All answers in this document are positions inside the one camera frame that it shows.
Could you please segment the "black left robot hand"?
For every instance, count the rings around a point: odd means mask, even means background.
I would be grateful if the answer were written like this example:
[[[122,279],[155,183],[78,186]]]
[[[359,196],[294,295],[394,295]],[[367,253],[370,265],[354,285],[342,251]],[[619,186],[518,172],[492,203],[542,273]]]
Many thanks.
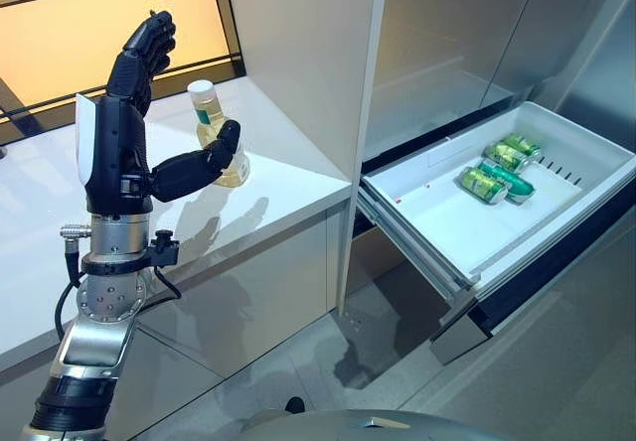
[[[144,117],[153,77],[170,64],[175,32],[169,12],[152,12],[115,59],[105,94],[76,99],[76,112],[82,103],[91,111],[76,117],[79,178],[91,214],[148,214],[152,199],[167,203],[195,193],[217,180],[234,158],[240,125],[229,120],[207,147],[148,167]]]

